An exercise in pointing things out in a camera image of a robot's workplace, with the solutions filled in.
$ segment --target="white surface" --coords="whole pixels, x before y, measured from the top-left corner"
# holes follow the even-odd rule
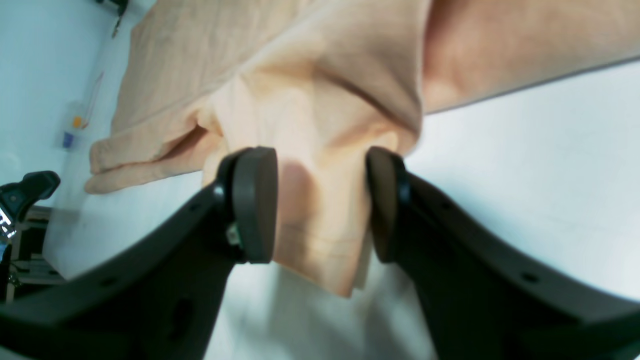
[[[84,99],[112,20],[95,1],[0,1],[0,184],[61,172],[65,106]]]
[[[91,139],[108,135],[135,12],[108,40]],[[489,229],[579,279],[640,298],[640,67],[594,72],[428,118],[410,170]],[[83,193],[84,152],[58,190],[45,256],[75,277],[131,246],[200,187],[200,174],[103,196]],[[415,292],[393,266],[369,263],[365,290],[340,299],[278,265],[232,272],[208,359],[428,359]]]

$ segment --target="white table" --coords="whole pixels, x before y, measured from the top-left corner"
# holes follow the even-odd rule
[[[87,195],[86,150],[108,135],[131,26],[105,46],[84,150],[70,154],[45,257],[70,279],[131,246],[200,187],[189,174]],[[640,64],[563,80],[428,117],[406,163],[490,230],[599,288],[640,299]],[[276,264],[237,266],[208,359],[433,358],[412,285],[368,252],[351,299]]]

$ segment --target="screw hole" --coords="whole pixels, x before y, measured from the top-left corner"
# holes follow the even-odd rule
[[[103,288],[108,288],[109,286],[113,285],[116,283],[118,279],[116,279],[115,277],[107,277],[106,279],[102,280],[100,282],[100,286],[102,286]]]
[[[537,276],[535,276],[535,275],[533,275],[533,274],[530,274],[530,273],[528,273],[528,272],[523,272],[523,273],[522,273],[522,278],[523,278],[525,281],[527,281],[527,282],[531,282],[531,283],[533,283],[533,284],[535,284],[535,283],[537,283],[537,282],[539,282],[539,281],[540,281],[540,279],[539,279]]]
[[[183,297],[173,307],[169,340],[176,341],[183,337],[189,330],[192,320],[193,300]]]

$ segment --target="peach cloth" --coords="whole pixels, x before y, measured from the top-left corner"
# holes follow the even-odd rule
[[[407,153],[429,111],[640,54],[636,0],[158,0],[131,34],[86,191],[278,151],[275,261],[349,296],[364,154]]]

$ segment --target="wall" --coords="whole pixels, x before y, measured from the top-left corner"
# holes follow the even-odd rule
[[[93,0],[0,1],[0,184],[38,170],[61,174],[65,108],[88,97],[114,23],[113,9]]]

